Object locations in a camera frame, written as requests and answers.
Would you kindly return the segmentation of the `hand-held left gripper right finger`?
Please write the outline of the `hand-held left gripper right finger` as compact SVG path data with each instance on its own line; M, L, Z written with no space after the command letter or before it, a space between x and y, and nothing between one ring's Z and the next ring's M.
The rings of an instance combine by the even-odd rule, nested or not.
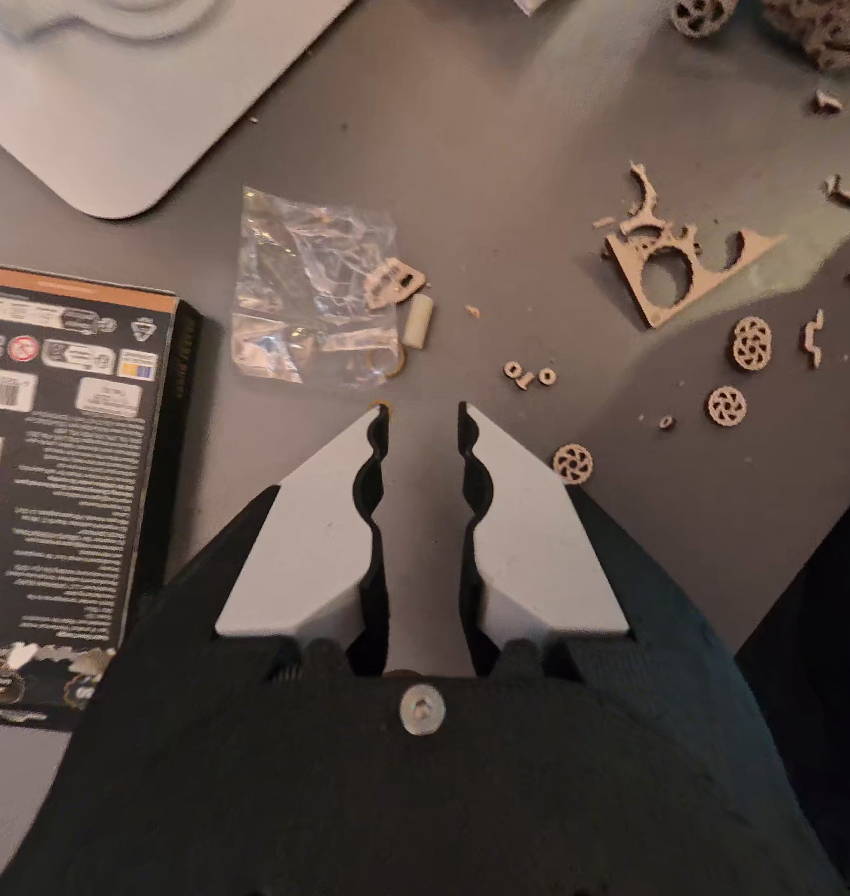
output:
M477 676L512 643L539 660L567 638L626 637L630 626L568 488L472 403L458 406L464 531L461 623Z

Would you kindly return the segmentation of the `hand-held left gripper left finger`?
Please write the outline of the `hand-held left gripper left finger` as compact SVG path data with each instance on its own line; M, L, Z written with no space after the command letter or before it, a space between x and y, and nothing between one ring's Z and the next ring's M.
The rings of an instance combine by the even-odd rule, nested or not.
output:
M336 643L361 676L386 667L390 610L374 510L389 411L375 404L278 485L215 624L218 636Z

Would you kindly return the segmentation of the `wooden parts sheet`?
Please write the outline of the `wooden parts sheet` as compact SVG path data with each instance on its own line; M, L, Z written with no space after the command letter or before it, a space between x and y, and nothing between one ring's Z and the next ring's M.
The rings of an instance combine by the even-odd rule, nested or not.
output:
M659 195L643 163L632 162L630 174L640 185L641 201L627 218L619 222L617 231L606 236L605 243L608 256L618 265L633 303L651 329L666 325L787 240L786 234L768 237L755 230L738 230L734 235L738 243L735 260L718 270L707 268L702 262L697 225L679 225L658 215ZM656 256L669 254L685 264L687 289L671 305L662 307L648 297L643 273Z

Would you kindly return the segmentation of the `black model kit box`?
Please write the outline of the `black model kit box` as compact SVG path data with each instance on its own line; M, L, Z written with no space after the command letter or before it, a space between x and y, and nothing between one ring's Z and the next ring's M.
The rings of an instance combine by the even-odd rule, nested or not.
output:
M0 725L73 730L162 586L202 324L0 265Z

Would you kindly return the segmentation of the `wooden model buggy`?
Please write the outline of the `wooden model buggy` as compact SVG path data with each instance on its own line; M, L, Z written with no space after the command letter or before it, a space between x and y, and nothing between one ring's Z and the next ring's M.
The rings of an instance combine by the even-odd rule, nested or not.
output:
M668 16L690 39L708 39L733 17L739 1L674 1ZM802 50L820 72L850 69L850 1L761 1L763 23Z

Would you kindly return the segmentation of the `clear plastic bag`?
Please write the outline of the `clear plastic bag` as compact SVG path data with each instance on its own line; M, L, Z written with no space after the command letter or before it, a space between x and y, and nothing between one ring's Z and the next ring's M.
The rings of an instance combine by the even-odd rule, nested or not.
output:
M381 211L242 190L229 348L241 375L319 389L371 389L405 355L394 306L371 311L363 278L393 256Z

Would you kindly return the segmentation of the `pale wax stick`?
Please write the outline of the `pale wax stick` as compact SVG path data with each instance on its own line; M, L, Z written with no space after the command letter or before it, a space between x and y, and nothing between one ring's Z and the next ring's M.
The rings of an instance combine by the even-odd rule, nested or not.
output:
M428 340L435 304L430 296L421 292L411 297L410 302L401 341L405 348L422 350Z

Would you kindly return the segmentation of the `slotted oval wooden plate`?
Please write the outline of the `slotted oval wooden plate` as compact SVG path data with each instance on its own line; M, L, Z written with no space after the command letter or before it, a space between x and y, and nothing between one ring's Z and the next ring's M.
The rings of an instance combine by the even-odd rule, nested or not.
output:
M367 308L381 310L405 302L426 285L424 273L396 257L386 258L363 278L363 296Z

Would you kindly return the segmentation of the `white tablet stand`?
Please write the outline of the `white tablet stand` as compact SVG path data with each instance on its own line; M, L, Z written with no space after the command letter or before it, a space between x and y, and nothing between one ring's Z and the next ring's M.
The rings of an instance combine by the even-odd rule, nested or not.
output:
M0 2L0 147L72 208L134 217L350 6Z

